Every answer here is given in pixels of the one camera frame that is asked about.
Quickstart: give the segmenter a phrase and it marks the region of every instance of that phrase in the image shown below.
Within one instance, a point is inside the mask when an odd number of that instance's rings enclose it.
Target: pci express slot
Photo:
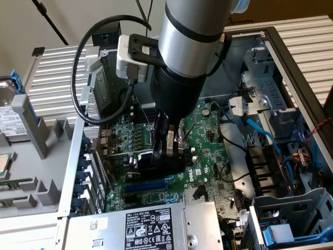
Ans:
[[[20,182],[27,182],[27,181],[32,181],[32,179],[31,178],[26,178],[26,179],[18,179],[18,180],[0,181],[0,191],[21,189],[21,187],[19,186],[19,183]]]
[[[161,180],[161,181],[152,181],[141,184],[127,185],[125,186],[125,193],[142,192],[155,189],[168,189],[168,182],[166,182],[165,180]]]
[[[19,199],[27,199],[27,198],[28,198],[27,196],[23,196],[23,197],[9,198],[9,199],[0,199],[0,208],[13,207],[15,206],[13,201],[17,201]]]

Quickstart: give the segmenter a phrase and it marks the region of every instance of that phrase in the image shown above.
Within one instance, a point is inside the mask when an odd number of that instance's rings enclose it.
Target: capacitor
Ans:
[[[235,203],[235,199],[234,199],[234,198],[231,198],[231,199],[230,199],[230,209],[233,209],[233,207],[234,207],[234,203]]]
[[[131,156],[131,157],[130,157],[130,165],[132,166],[133,163],[134,163],[134,158],[133,158],[133,156]]]
[[[204,117],[209,117],[210,116],[210,110],[207,109],[207,108],[203,108],[201,113]]]

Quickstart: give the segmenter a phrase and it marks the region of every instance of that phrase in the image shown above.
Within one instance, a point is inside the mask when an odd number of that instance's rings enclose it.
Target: silver metal cylinder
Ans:
[[[165,64],[182,77],[205,74],[231,7],[232,0],[167,0],[159,39]]]

